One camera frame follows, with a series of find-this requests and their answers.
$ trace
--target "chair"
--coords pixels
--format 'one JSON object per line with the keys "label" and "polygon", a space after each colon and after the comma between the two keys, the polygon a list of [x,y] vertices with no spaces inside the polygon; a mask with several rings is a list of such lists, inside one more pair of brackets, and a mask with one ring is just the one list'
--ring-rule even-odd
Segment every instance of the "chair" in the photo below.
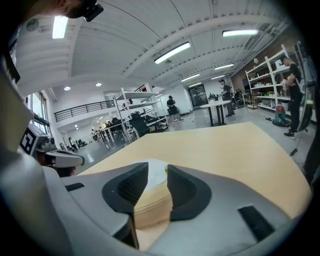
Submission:
{"label": "chair", "polygon": [[150,131],[149,127],[146,125],[142,117],[131,119],[129,123],[136,129],[136,131],[139,134],[139,137],[142,137],[146,134],[162,133],[164,131],[164,129],[161,129],[161,128],[156,129],[154,131]]}

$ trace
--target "man in black shirt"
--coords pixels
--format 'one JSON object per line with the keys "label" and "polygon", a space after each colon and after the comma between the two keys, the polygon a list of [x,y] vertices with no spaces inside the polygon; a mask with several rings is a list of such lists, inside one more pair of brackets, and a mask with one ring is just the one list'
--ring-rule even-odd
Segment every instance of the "man in black shirt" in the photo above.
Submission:
{"label": "man in black shirt", "polygon": [[298,84],[301,81],[301,72],[297,65],[289,57],[282,55],[280,60],[283,65],[290,67],[290,76],[288,77],[285,87],[290,93],[288,110],[291,113],[291,127],[289,132],[285,133],[284,136],[290,139],[295,139],[295,134],[298,132],[300,121],[300,103],[302,100],[302,93]]}
{"label": "man in black shirt", "polygon": [[[225,83],[225,80],[221,79],[220,84],[223,86],[223,93],[222,93],[222,99],[224,101],[231,101],[231,94],[230,94],[230,86]],[[231,117],[235,114],[234,109],[232,108],[231,102],[226,104],[226,108],[228,109],[228,114],[226,117]]]}
{"label": "man in black shirt", "polygon": [[179,123],[181,121],[183,121],[183,119],[180,117],[180,115],[178,114],[178,109],[176,107],[176,101],[173,100],[172,96],[169,96],[169,100],[166,102],[167,107],[170,110],[170,114],[173,115],[174,117],[174,121],[176,122],[177,120],[179,120]]}

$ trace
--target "ceiling light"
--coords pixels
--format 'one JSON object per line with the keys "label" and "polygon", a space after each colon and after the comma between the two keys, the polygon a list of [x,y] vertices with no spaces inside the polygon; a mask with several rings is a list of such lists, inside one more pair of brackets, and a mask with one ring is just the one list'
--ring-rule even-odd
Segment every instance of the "ceiling light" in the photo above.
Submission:
{"label": "ceiling light", "polygon": [[67,28],[68,18],[65,16],[54,17],[52,38],[64,38]]}
{"label": "ceiling light", "polygon": [[229,65],[224,65],[224,66],[218,66],[215,68],[215,70],[220,70],[220,69],[224,69],[224,68],[229,68],[232,67],[234,64],[229,64]]}
{"label": "ceiling light", "polygon": [[197,85],[200,85],[200,84],[201,84],[201,82],[197,82],[197,83],[195,83],[195,84],[193,84],[193,85],[189,85],[189,87],[197,86]]}
{"label": "ceiling light", "polygon": [[181,82],[187,81],[187,80],[189,80],[189,79],[191,79],[191,78],[195,78],[195,77],[197,77],[197,76],[200,76],[200,74],[195,74],[195,75],[193,75],[193,76],[187,77],[187,78],[181,80]]}
{"label": "ceiling light", "polygon": [[216,76],[216,77],[214,77],[214,78],[211,78],[211,80],[217,79],[217,78],[223,78],[223,77],[225,77],[225,75],[219,75],[219,76]]}
{"label": "ceiling light", "polygon": [[223,37],[232,37],[232,36],[251,36],[256,35],[258,33],[258,30],[256,29],[238,29],[238,30],[228,30],[223,31],[222,36]]}
{"label": "ceiling light", "polygon": [[170,51],[166,52],[165,54],[161,55],[159,58],[156,58],[154,60],[154,62],[156,64],[159,64],[159,63],[165,61],[166,59],[170,58],[171,56],[176,55],[177,53],[180,53],[181,51],[188,49],[190,47],[191,47],[191,45],[189,42],[185,42],[183,44],[180,44],[179,46],[177,46],[177,47],[171,49]]}

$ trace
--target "floor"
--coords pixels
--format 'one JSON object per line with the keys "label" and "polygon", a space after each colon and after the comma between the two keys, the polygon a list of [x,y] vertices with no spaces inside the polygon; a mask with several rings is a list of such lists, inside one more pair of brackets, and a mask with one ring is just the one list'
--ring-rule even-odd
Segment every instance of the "floor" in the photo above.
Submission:
{"label": "floor", "polygon": [[[225,123],[228,125],[252,122],[271,136],[287,153],[288,155],[297,147],[297,153],[292,157],[296,164],[302,169],[306,160],[306,156],[312,140],[315,136],[315,125],[311,124],[308,127],[308,132],[303,131],[298,134],[295,140],[284,137],[284,133],[288,128],[281,128],[266,120],[266,118],[274,118],[275,112],[267,109],[236,109],[235,115],[225,118]],[[210,127],[209,111],[206,108],[195,109],[192,113],[183,116],[184,121],[174,122],[172,117],[168,117],[169,128],[166,132],[190,130],[197,128]],[[95,165],[101,160],[107,158],[118,150],[126,146],[122,136],[115,140],[115,143],[103,142],[102,140],[90,143],[79,149],[76,153],[85,158],[85,164],[76,168],[75,174],[79,174],[89,167]]]}

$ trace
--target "desk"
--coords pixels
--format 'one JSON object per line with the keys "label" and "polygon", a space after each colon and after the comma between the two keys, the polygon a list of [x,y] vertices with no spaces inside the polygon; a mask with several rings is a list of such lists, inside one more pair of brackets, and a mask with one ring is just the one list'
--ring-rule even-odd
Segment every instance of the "desk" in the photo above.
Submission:
{"label": "desk", "polygon": [[115,143],[115,140],[114,140],[114,137],[113,137],[113,135],[112,135],[112,132],[111,132],[110,128],[117,127],[117,126],[122,126],[122,123],[118,123],[118,124],[116,124],[116,125],[113,125],[113,126],[104,128],[104,129],[102,130],[102,131],[105,131],[105,130],[108,130],[108,131],[109,131],[110,138],[111,138],[111,140],[112,140],[113,143]]}
{"label": "desk", "polygon": [[[310,188],[295,162],[251,122],[146,134],[79,175],[112,170],[146,158],[240,181],[273,202],[291,219],[305,211],[311,198]],[[165,219],[161,224],[137,231],[141,250],[148,248],[166,229],[171,204],[165,183],[140,197],[134,208],[135,220],[151,223]],[[136,219],[138,209],[143,216],[139,214]]]}
{"label": "desk", "polygon": [[[231,100],[218,100],[218,101],[214,101],[214,102],[211,102],[209,104],[206,104],[206,105],[202,105],[200,107],[202,109],[208,108],[211,126],[224,126],[224,125],[226,125],[225,118],[224,118],[224,106],[223,105],[224,104],[228,104],[230,102],[231,102]],[[220,106],[220,109],[221,109],[221,119],[220,119],[219,106]],[[216,123],[216,124],[214,124],[214,120],[212,118],[211,107],[216,107],[216,114],[217,114],[217,117],[218,117],[218,123]]]}

